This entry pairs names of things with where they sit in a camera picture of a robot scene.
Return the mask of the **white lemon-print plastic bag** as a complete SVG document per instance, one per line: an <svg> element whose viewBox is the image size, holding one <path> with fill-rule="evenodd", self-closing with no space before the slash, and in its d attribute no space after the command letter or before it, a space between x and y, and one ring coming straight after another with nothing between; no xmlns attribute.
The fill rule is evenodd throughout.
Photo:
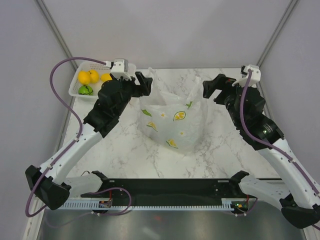
<svg viewBox="0 0 320 240"><path fill-rule="evenodd" d="M139 129L159 145L182 154L194 151L203 137L208 116L208 104L203 98L203 80L196 76L195 83L186 97L161 90L153 68L151 92L139 98Z"/></svg>

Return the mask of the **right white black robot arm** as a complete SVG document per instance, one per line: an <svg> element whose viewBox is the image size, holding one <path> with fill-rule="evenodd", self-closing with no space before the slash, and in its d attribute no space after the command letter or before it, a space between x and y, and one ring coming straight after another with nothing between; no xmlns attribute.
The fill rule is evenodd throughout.
<svg viewBox="0 0 320 240"><path fill-rule="evenodd" d="M264 115L266 101L259 90L248 82L240 86L224 74L203 82L205 99L216 90L220 94L213 101L225 106L243 140L269 162L285 184L276 187L241 170L230 178L229 193L234 197L246 194L274 206L298 229L319 229L320 185L293 154L280 128Z"/></svg>

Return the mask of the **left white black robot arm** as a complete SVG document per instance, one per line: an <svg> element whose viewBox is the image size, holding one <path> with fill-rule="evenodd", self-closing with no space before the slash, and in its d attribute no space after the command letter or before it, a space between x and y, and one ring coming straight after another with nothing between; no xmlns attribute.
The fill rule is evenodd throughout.
<svg viewBox="0 0 320 240"><path fill-rule="evenodd" d="M152 82L152 77L145 77L140 71L130 80L113 78L104 82L98 99L81 122L75 137L41 166L30 165L26 169L25 175L32 194L51 210L60 208L72 196L94 193L98 197L105 197L110 186L103 181L105 176L101 172L72 178L67 175L84 154L118 124L131 98L150 95Z"/></svg>

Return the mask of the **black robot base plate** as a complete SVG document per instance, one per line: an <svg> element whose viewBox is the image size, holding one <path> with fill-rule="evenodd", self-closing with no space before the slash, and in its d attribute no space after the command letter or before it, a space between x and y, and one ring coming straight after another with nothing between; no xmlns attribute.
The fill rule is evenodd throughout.
<svg viewBox="0 0 320 240"><path fill-rule="evenodd" d="M111 197L116 205L127 206L131 195L134 206L218 205L222 199L253 199L242 193L228 178L103 178L99 194L83 193L82 198Z"/></svg>

